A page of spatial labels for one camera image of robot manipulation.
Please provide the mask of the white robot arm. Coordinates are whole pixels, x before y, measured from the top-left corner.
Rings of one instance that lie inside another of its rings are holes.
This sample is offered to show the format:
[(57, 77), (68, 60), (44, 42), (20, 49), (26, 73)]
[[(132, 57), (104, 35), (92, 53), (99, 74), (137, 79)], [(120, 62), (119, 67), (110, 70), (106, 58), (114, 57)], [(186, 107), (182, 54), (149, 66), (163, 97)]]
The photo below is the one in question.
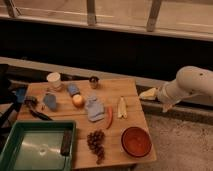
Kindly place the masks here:
[(178, 70), (176, 78), (158, 88), (150, 88), (139, 94), (142, 100), (157, 99), (162, 103), (162, 112), (166, 113), (180, 101), (196, 95), (213, 98), (213, 71), (185, 66)]

